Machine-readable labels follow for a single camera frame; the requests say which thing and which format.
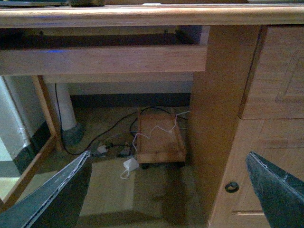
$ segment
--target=black cable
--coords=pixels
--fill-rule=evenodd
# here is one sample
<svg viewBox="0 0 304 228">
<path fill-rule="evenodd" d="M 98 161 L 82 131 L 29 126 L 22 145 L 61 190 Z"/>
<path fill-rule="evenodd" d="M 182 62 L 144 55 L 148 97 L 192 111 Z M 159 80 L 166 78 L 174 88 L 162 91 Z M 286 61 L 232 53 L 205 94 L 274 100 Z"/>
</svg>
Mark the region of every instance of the black cable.
<svg viewBox="0 0 304 228">
<path fill-rule="evenodd" d="M 57 107 L 58 107 L 58 113 L 59 113 L 59 120 L 60 120 L 60 139 L 61 139 L 61 143 L 62 143 L 62 146 L 63 148 L 65 149 L 65 151 L 68 153 L 68 154 L 71 154 L 71 155 L 80 155 L 82 154 L 83 152 L 81 152 L 80 154 L 73 154 L 71 153 L 70 151 L 67 150 L 64 142 L 63 142 L 63 135 L 62 135 L 62 132 L 63 132 L 63 129 L 62 129 L 62 119 L 61 119 L 61 112 L 60 112 L 60 107 L 59 107 L 59 101 L 58 101 L 58 94 L 57 94 L 57 83 L 55 83 L 55 94 L 56 94 L 56 102 L 57 102 Z"/>
<path fill-rule="evenodd" d="M 135 113 L 137 113 L 137 111 L 136 111 L 136 112 L 130 113 L 130 114 L 128 114 L 128 115 L 122 117 L 121 119 L 119 119 L 119 120 L 118 120 L 110 129 L 108 129 L 107 131 L 105 131 L 105 132 L 103 132 L 103 133 L 97 135 L 94 139 L 92 139 L 91 142 L 88 144 L 88 146 L 87 146 L 82 152 L 79 152 L 79 153 L 71 153 L 71 152 L 68 151 L 68 149 L 66 148 L 66 146 L 65 146 L 65 144 L 64 144 L 64 142 L 63 142 L 63 135 L 62 135 L 62 132 L 63 132 L 63 129 L 62 129 L 62 118 L 61 118 L 61 111 L 60 111 L 60 106 L 59 106 L 59 101 L 58 101 L 57 83 L 55 83 L 55 94 L 56 94 L 56 102 L 57 102 L 58 113 L 59 113 L 59 120 L 60 120 L 60 139 L 61 139 L 61 142 L 62 142 L 62 145 L 63 145 L 63 148 L 65 149 L 65 151 L 66 151 L 68 154 L 71 154 L 71 155 L 76 155 L 76 156 L 77 156 L 77 155 L 81 155 L 83 152 L 85 152 L 85 151 L 92 145 L 92 143 L 93 143 L 96 139 L 98 139 L 98 138 L 101 137 L 102 135 L 104 135 L 104 134 L 108 133 L 109 131 L 111 131 L 113 128 L 115 128 L 115 127 L 116 127 L 122 120 L 124 120 L 125 118 L 127 118 L 127 117 L 129 117 L 129 116 L 131 116 L 131 115 L 133 115 L 133 114 L 135 114 Z M 168 111 L 166 111 L 166 110 L 164 110 L 164 109 L 158 108 L 158 107 L 156 107 L 156 106 L 151 106 L 151 107 L 144 108 L 144 109 L 142 109 L 140 112 L 142 113 L 143 111 L 145 111 L 145 110 L 147 110 L 147 109 L 150 109 L 150 108 L 159 109 L 159 110 L 162 110 L 162 111 L 164 111 L 164 112 L 167 112 L 167 113 L 171 114 L 170 112 L 168 112 Z M 130 132 L 131 132 L 131 128 L 132 128 L 133 124 L 137 121 L 137 119 L 138 119 L 138 118 L 136 118 L 136 119 L 132 122 L 132 124 L 130 125 L 130 127 L 129 127 Z"/>
</svg>

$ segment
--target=tiled floor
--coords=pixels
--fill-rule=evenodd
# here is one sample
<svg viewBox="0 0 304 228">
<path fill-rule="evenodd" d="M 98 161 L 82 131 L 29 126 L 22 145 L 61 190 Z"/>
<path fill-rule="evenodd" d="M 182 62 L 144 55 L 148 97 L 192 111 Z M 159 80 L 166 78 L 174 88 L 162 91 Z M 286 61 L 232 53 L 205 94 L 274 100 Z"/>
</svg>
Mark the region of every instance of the tiled floor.
<svg viewBox="0 0 304 228">
<path fill-rule="evenodd" d="M 179 108 L 177 113 L 187 108 Z M 137 108 L 76 109 L 78 121 L 85 125 L 85 136 L 72 152 L 83 150 L 99 133 L 109 129 L 118 119 Z M 124 120 L 100 141 L 129 130 L 136 115 Z M 185 128 L 185 121 L 180 122 Z M 129 133 L 111 139 L 122 144 L 131 142 Z M 123 162 L 117 158 L 122 147 L 111 149 L 105 158 L 94 158 L 88 194 L 77 228 L 201 228 L 200 204 L 195 191 L 191 167 L 178 168 L 174 164 L 154 164 L 149 169 L 132 172 L 129 180 L 120 179 Z M 54 175 L 74 156 L 65 152 L 53 153 L 39 170 L 21 198 Z"/>
</svg>

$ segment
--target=white pipe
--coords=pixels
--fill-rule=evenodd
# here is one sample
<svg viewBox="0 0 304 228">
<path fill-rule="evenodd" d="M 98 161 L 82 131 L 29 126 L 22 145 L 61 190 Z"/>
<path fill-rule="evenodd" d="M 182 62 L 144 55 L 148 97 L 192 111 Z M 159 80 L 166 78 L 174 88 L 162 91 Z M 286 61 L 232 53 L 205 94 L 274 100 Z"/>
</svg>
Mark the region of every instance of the white pipe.
<svg viewBox="0 0 304 228">
<path fill-rule="evenodd" d="M 52 103 L 55 107 L 58 119 L 59 119 L 59 111 L 58 105 L 56 100 L 56 93 L 55 93 L 55 84 L 47 84 L 49 96 L 52 100 Z M 72 106 L 70 94 L 68 92 L 67 84 L 65 83 L 57 83 L 57 97 L 58 103 L 60 107 L 60 114 L 62 120 L 62 130 L 70 130 L 77 125 L 74 109 Z"/>
<path fill-rule="evenodd" d="M 28 145 L 30 145 L 29 133 L 20 117 L 20 113 L 14 103 L 13 97 L 10 94 L 9 88 L 8 88 L 3 76 L 0 76 L 0 89 L 2 90 L 4 96 L 9 104 L 9 108 L 12 111 L 12 113 L 16 119 L 16 123 L 19 128 L 18 133 L 20 133 L 22 135 L 22 139 L 23 139 L 23 148 L 27 147 Z"/>
</svg>

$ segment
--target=drawer knob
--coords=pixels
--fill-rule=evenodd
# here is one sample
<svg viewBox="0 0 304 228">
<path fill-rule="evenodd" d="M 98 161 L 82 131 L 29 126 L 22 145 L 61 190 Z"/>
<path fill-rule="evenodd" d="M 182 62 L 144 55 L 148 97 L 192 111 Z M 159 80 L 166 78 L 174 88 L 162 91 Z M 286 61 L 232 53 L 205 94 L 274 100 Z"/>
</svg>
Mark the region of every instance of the drawer knob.
<svg viewBox="0 0 304 228">
<path fill-rule="evenodd" d="M 225 190 L 228 193 L 235 193 L 239 190 L 239 185 L 236 182 L 230 182 L 225 186 Z"/>
</svg>

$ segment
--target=wooden box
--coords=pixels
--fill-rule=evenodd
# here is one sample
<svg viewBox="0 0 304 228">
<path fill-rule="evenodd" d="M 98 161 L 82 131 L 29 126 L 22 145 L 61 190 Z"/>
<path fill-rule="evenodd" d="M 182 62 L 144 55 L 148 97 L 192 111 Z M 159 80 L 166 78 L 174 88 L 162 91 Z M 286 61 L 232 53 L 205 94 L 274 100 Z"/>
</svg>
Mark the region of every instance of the wooden box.
<svg viewBox="0 0 304 228">
<path fill-rule="evenodd" d="M 137 161 L 139 163 L 185 162 L 186 148 L 176 123 L 171 133 L 165 132 L 173 128 L 175 116 L 169 114 L 142 114 L 138 119 L 138 132 L 150 139 L 138 135 Z"/>
</svg>

